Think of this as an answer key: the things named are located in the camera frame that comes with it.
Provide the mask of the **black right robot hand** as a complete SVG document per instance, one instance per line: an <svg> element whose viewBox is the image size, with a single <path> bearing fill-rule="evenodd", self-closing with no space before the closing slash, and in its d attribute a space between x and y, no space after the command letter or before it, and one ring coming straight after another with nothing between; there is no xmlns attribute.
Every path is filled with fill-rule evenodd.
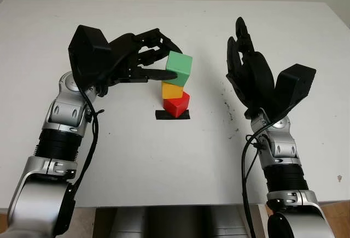
<svg viewBox="0 0 350 238"><path fill-rule="evenodd" d="M252 119L258 115L272 97L275 83L263 54L254 49L247 26L242 17L237 18L236 38L227 41L226 75L238 99L247 107L244 116Z"/></svg>

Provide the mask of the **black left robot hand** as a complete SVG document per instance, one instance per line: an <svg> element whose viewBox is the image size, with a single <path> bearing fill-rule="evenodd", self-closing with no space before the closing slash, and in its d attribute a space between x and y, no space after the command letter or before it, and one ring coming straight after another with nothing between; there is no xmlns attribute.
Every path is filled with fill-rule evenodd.
<svg viewBox="0 0 350 238"><path fill-rule="evenodd" d="M127 33L109 43L113 65L104 82L98 86L98 96L108 93L119 83L146 83L148 80L171 80L175 71L148 69L147 66L167 57L170 52L182 53L180 48L158 28L140 34Z"/></svg>

